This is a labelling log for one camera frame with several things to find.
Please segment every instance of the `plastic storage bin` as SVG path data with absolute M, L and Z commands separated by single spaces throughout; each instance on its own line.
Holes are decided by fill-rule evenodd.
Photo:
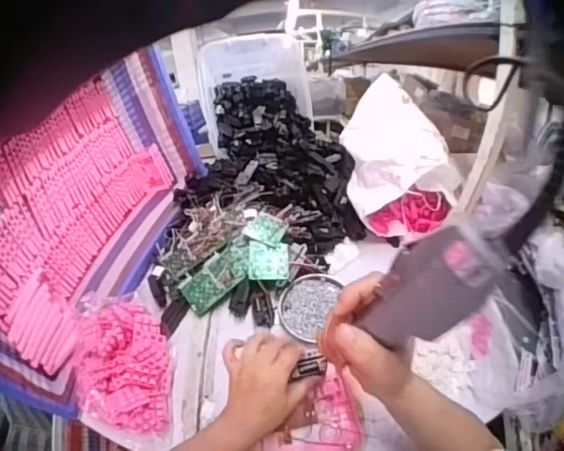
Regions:
M 215 87 L 223 82 L 240 82 L 255 75 L 259 79 L 277 78 L 286 82 L 297 100 L 299 112 L 313 120 L 309 81 L 299 42 L 286 34 L 256 34 L 210 42 L 197 59 L 200 106 L 209 129 L 209 142 L 218 158 L 225 152 L 217 146 Z

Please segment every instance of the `right hand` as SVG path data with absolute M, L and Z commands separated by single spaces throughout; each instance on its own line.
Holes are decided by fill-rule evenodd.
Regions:
M 383 275 L 372 272 L 346 286 L 319 337 L 321 352 L 337 365 L 346 365 L 371 395 L 385 401 L 399 395 L 413 378 L 408 350 L 393 352 L 350 322 L 380 298 Z

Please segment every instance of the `black cable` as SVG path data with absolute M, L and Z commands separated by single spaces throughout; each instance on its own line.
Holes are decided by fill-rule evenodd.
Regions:
M 510 64 L 512 65 L 512 70 L 504 83 L 504 85 L 499 90 L 497 98 L 493 101 L 490 106 L 481 106 L 475 104 L 468 96 L 468 82 L 470 77 L 480 68 L 487 66 L 489 64 L 502 65 Z M 564 80 L 560 78 L 556 73 L 541 67 L 538 64 L 533 64 L 527 59 L 523 59 L 518 56 L 488 56 L 476 61 L 470 65 L 465 73 L 462 80 L 462 90 L 463 96 L 470 101 L 478 110 L 484 112 L 492 111 L 501 102 L 503 97 L 508 91 L 509 84 L 513 78 L 517 69 L 527 68 L 526 76 L 531 82 L 541 82 L 546 90 L 551 90 L 551 92 L 556 96 L 557 99 L 564 105 Z M 554 164 L 552 166 L 552 173 L 550 178 L 543 186 L 539 196 L 535 199 L 530 209 L 520 218 L 516 224 L 514 224 L 510 230 L 504 235 L 503 242 L 508 248 L 509 252 L 512 254 L 518 253 L 520 248 L 523 246 L 525 241 L 530 237 L 533 231 L 541 224 L 547 213 L 554 206 L 554 200 L 562 186 L 564 181 L 564 121 L 559 124 L 560 130 L 556 132 L 556 156 L 554 158 Z
M 470 94 L 468 93 L 468 84 L 470 82 L 470 78 L 473 75 L 476 74 L 477 70 L 479 70 L 480 68 L 482 68 L 484 66 L 488 66 L 490 64 L 495 64 L 496 66 L 500 66 L 500 65 L 503 65 L 503 64 L 510 64 L 510 65 L 512 65 L 512 68 L 509 71 L 508 78 L 506 79 L 506 82 L 501 86 L 501 89 L 499 90 L 499 94 L 497 94 L 497 97 L 495 98 L 493 103 L 489 106 L 480 105 L 480 104 L 474 102 L 472 100 L 472 98 L 470 97 Z M 514 58 L 514 57 L 511 57 L 511 56 L 493 55 L 493 56 L 487 56 L 486 58 L 482 58 L 478 61 L 475 61 L 473 64 L 471 64 L 470 66 L 468 66 L 466 68 L 466 70 L 463 74 L 463 79 L 462 79 L 462 94 L 463 94 L 463 97 L 467 101 L 469 101 L 477 110 L 482 111 L 484 113 L 491 112 L 492 110 L 494 110 L 497 107 L 499 102 L 501 102 L 503 97 L 506 95 L 506 92 L 508 92 L 509 85 L 511 84 L 511 80 L 514 78 L 516 71 L 523 65 L 524 65 L 524 62 L 522 60 L 519 60 L 518 58 Z

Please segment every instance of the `pink molded parts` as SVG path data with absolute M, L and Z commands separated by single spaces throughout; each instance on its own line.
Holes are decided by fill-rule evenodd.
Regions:
M 130 211 L 172 182 L 156 145 L 134 153 L 100 80 L 0 145 L 0 330 L 31 366 L 67 360 L 65 303 Z
M 277 432 L 262 442 L 263 451 L 330 451 L 358 450 L 364 442 L 364 430 L 353 395 L 342 374 L 328 364 L 324 381 L 313 393 L 313 404 L 318 423 L 307 433 L 291 431 L 296 437 L 284 443 L 283 433 Z
M 443 223 L 450 209 L 442 194 L 413 187 L 399 199 L 371 214 L 368 223 L 380 236 L 386 236 L 394 222 L 404 224 L 409 232 L 429 233 Z
M 159 324 L 124 303 L 81 322 L 75 367 L 82 409 L 138 433 L 168 427 L 172 368 Z

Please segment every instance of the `left hand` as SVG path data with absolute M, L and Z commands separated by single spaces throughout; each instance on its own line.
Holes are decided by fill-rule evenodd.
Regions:
M 243 346 L 239 357 L 237 349 Z M 256 334 L 246 344 L 232 340 L 224 348 L 229 396 L 222 417 L 251 444 L 274 432 L 320 378 L 289 384 L 304 349 L 271 334 Z

